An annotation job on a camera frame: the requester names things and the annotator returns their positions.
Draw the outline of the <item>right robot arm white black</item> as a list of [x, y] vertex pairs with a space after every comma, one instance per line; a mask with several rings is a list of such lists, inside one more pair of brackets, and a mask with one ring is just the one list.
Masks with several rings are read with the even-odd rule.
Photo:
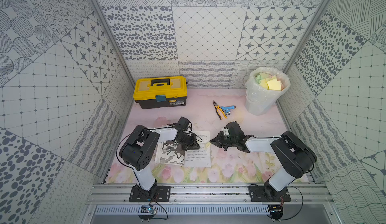
[[246, 135], [235, 121], [222, 128], [210, 143], [225, 151], [235, 147], [245, 153], [275, 154], [281, 168], [265, 182], [267, 193], [277, 194], [284, 190], [293, 181], [312, 171], [317, 161], [315, 153], [291, 131], [279, 137], [256, 137]]

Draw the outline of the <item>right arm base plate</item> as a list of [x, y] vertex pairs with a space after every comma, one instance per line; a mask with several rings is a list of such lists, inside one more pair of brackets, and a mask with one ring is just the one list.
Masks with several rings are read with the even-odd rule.
[[288, 188], [276, 191], [272, 187], [251, 184], [248, 186], [249, 196], [252, 202], [290, 202], [291, 197]]

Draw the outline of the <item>illustrated story book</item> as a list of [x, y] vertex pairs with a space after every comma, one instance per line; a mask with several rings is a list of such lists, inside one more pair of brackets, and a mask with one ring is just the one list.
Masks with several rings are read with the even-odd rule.
[[183, 167], [211, 167], [211, 150], [206, 148], [210, 140], [210, 132], [198, 130], [199, 150], [182, 150], [180, 144], [166, 141], [157, 145], [155, 163], [178, 165]]

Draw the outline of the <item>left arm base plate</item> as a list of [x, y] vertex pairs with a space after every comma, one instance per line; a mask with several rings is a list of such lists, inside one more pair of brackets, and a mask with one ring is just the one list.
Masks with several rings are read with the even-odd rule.
[[131, 188], [130, 202], [169, 202], [170, 186], [154, 186], [150, 190], [143, 190], [139, 185]]

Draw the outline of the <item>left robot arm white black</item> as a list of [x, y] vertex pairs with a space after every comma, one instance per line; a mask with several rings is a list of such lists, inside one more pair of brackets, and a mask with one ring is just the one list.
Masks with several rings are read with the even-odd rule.
[[202, 138], [192, 129], [192, 123], [185, 117], [178, 122], [158, 128], [135, 127], [124, 137], [116, 151], [117, 160], [133, 170], [137, 185], [142, 191], [150, 192], [157, 186], [156, 179], [148, 166], [158, 144], [172, 141], [184, 151], [197, 150]]

